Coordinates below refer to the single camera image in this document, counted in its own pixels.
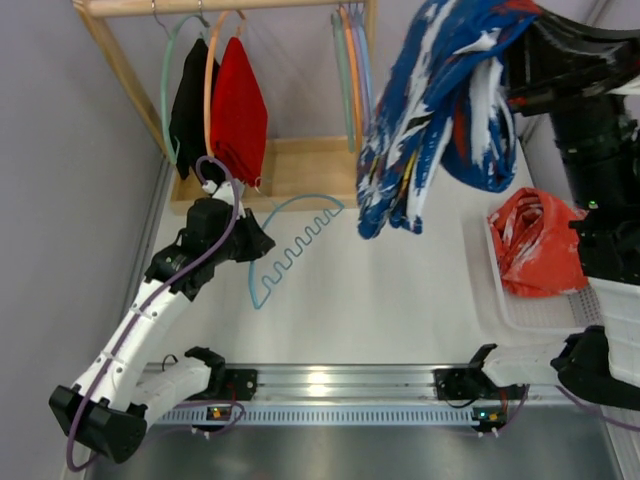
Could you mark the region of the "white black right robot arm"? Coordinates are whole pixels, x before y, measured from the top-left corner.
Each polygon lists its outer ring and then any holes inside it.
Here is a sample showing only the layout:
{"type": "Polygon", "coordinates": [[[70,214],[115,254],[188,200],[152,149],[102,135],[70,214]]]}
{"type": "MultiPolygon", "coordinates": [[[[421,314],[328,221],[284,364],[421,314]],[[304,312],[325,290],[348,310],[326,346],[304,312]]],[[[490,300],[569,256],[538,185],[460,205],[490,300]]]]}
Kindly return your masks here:
{"type": "Polygon", "coordinates": [[[580,266],[601,321],[551,344],[482,346],[470,361],[497,387],[551,385],[573,401],[639,407],[639,34],[587,26],[549,10],[507,51],[507,93],[546,114],[572,198],[580,266]]]}

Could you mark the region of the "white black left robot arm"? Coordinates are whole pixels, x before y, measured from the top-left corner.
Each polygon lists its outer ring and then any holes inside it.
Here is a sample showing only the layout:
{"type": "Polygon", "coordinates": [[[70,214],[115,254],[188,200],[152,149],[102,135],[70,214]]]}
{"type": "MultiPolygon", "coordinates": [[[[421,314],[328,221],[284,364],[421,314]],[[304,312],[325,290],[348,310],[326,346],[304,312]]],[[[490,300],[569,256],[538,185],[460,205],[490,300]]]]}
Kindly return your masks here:
{"type": "Polygon", "coordinates": [[[52,392],[49,406],[67,446],[81,444],[121,464],[174,407],[194,396],[223,394],[231,379],[226,361],[205,347],[188,349],[151,380],[140,378],[170,327],[213,279],[218,265],[258,260],[274,246],[251,210],[220,199],[197,200],[175,241],[153,257],[104,349],[72,386],[52,392]]]}

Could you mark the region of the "blue white patterned trousers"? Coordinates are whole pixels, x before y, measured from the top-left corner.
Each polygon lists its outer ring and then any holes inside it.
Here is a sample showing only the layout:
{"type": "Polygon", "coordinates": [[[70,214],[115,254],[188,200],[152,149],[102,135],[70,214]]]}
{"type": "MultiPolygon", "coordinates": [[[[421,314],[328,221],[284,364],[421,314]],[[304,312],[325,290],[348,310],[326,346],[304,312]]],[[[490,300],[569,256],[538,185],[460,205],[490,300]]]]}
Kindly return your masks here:
{"type": "Polygon", "coordinates": [[[533,1],[426,1],[414,15],[357,160],[358,233],[414,234],[438,168],[501,193],[516,174],[507,49],[540,16],[533,1]]]}

